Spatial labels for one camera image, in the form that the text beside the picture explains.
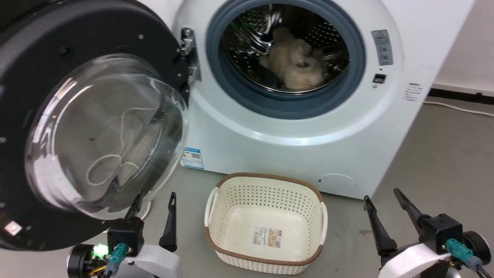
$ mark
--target stainless steel drum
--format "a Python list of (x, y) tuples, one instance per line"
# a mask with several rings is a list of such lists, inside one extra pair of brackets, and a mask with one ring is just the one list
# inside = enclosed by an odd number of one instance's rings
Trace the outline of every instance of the stainless steel drum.
[(259, 60), (268, 55), (273, 43), (273, 30), (286, 26), (299, 39), (304, 39), (313, 49), (321, 49), (327, 67), (325, 83), (310, 91), (333, 82), (348, 66), (350, 58), (347, 46), (338, 31), (314, 12), (301, 7), (271, 4), (247, 10), (227, 27), (223, 34), (223, 46), (235, 67), (249, 80), (280, 93), (306, 93), (288, 91)]

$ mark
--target basket label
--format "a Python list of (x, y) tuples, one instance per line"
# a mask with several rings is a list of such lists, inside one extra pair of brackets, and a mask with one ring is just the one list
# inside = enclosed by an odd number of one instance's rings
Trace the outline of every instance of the basket label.
[(256, 226), (252, 243), (255, 245), (281, 248), (282, 231)]

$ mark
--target teal connector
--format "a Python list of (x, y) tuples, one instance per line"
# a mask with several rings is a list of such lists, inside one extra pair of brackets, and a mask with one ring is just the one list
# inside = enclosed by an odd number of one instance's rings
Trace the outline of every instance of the teal connector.
[(472, 250), (466, 248), (465, 245), (456, 239), (451, 238), (446, 241), (446, 250), (453, 257), (460, 259), (466, 267), (475, 272), (478, 271), (479, 267), (482, 267), (482, 260), (474, 256)]
[(446, 241), (446, 250), (453, 255), (453, 257), (460, 259), (464, 263), (473, 257), (472, 250), (466, 248), (465, 245), (453, 238)]
[(113, 250), (112, 256), (105, 267), (105, 272), (103, 277), (109, 278), (117, 274), (120, 268), (120, 264), (124, 261), (127, 256), (127, 244), (119, 243)]

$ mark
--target white wall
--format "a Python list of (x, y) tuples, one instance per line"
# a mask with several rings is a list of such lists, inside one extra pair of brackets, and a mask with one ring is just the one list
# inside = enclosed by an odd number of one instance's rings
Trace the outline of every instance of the white wall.
[(434, 88), (494, 96), (494, 0), (474, 4)]

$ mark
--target laundry basket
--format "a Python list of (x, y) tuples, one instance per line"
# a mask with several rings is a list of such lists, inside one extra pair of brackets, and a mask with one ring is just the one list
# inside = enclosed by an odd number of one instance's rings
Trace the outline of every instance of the laundry basket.
[(208, 242), (225, 263), (297, 274), (321, 253), (328, 212), (311, 184), (237, 173), (222, 179), (209, 195), (204, 225)]

